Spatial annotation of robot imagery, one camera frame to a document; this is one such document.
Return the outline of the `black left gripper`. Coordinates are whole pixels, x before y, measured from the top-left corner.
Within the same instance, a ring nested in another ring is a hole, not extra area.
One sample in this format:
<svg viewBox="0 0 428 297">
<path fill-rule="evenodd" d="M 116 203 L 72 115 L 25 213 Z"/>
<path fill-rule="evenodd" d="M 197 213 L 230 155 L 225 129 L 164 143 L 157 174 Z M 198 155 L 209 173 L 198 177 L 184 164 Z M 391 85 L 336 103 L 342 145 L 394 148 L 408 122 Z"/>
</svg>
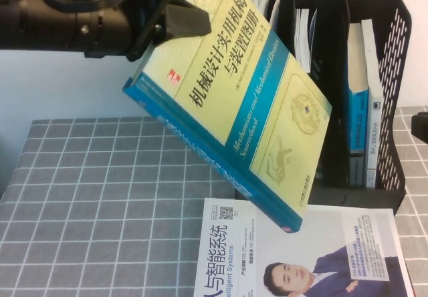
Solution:
<svg viewBox="0 0 428 297">
<path fill-rule="evenodd" d="M 211 33 L 209 14 L 187 0 L 126 0 L 132 38 L 126 58 L 139 59 L 150 44 L 166 39 L 197 37 Z"/>
</svg>

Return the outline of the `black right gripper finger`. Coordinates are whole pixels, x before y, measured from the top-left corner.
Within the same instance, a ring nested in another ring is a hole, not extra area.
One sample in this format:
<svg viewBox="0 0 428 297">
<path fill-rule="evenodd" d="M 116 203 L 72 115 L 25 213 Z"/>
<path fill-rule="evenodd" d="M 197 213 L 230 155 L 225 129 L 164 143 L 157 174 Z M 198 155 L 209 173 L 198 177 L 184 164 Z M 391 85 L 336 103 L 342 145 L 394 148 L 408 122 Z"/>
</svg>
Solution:
<svg viewBox="0 0 428 297">
<path fill-rule="evenodd" d="M 428 143 L 428 112 L 418 112 L 411 118 L 411 134 Z"/>
</svg>

